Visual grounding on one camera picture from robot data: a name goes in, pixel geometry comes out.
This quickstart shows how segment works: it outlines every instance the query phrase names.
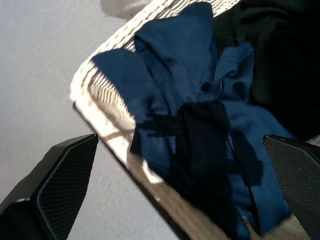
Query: black fabric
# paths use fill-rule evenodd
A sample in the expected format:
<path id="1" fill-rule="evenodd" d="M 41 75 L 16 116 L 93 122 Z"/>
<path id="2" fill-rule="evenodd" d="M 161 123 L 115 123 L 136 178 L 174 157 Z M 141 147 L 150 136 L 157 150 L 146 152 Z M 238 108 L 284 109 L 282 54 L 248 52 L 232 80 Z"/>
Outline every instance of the black fabric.
<path id="1" fill-rule="evenodd" d="M 242 0 L 214 27 L 220 53 L 253 44 L 252 100 L 301 139 L 320 134 L 319 12 L 317 0 Z"/>
<path id="2" fill-rule="evenodd" d="M 242 216 L 264 234 L 291 214 L 262 139 L 292 135 L 249 99 L 253 46 L 228 47 L 218 58 L 214 24 L 212 6 L 195 3 L 146 23 L 135 52 L 92 60 L 135 118 L 131 150 L 226 234 L 248 240 Z"/>

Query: black plastic object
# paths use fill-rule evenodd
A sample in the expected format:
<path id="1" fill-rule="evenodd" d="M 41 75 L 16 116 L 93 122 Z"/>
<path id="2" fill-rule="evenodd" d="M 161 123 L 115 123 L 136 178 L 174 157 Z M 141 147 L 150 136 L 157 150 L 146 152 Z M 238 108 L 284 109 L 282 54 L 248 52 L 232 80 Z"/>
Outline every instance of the black plastic object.
<path id="1" fill-rule="evenodd" d="M 263 141 L 295 216 L 311 239 L 320 239 L 320 147 L 276 135 Z"/>
<path id="2" fill-rule="evenodd" d="M 85 198 L 96 134 L 53 146 L 0 204 L 0 239 L 66 240 Z"/>

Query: white wicker basket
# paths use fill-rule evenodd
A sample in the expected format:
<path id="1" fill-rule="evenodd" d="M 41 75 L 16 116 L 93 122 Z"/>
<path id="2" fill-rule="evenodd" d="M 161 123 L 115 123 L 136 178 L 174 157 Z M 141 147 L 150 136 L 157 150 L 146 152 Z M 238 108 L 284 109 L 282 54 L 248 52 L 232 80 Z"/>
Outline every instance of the white wicker basket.
<path id="1" fill-rule="evenodd" d="M 239 0 L 205 0 L 212 5 L 214 15 L 228 10 Z M 176 16 L 186 6 L 199 0 L 153 0 L 133 19 L 121 27 L 80 66 L 71 83 L 70 98 L 83 118 L 96 130 L 146 190 L 194 240 L 228 239 L 201 211 L 182 199 L 162 179 L 148 169 L 146 162 L 128 152 L 135 120 L 115 87 L 99 72 L 91 58 L 101 52 L 117 48 L 134 51 L 133 36 L 146 22 Z M 308 239 L 295 217 L 285 221 L 263 239 Z"/>

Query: carbon fiber texture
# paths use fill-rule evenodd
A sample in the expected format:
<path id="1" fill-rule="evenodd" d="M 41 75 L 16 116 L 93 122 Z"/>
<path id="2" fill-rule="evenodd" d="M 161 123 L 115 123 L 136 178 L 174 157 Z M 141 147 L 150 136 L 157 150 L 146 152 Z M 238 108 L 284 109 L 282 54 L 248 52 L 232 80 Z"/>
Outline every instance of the carbon fiber texture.
<path id="1" fill-rule="evenodd" d="M 320 239 L 320 165 L 306 150 L 266 137 L 281 189 L 311 239 Z"/>
<path id="2" fill-rule="evenodd" d="M 92 137 L 71 147 L 40 189 L 37 205 L 56 240 L 66 240 L 85 198 L 97 148 Z"/>

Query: clothing pile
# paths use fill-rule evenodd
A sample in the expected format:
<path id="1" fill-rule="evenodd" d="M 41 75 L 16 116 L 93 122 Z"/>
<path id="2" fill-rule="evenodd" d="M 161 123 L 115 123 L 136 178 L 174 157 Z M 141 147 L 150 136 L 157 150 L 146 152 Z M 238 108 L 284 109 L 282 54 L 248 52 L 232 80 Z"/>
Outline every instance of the clothing pile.
<path id="1" fill-rule="evenodd" d="M 232 239 L 251 238 L 244 218 L 263 235 L 292 212 L 264 135 L 320 134 L 309 121 L 320 105 L 319 48 L 296 34 L 300 20 L 291 24 L 303 6 L 242 0 L 214 18 L 210 4 L 195 3 L 147 22 L 135 52 L 92 58 L 135 118 L 130 150 Z"/>

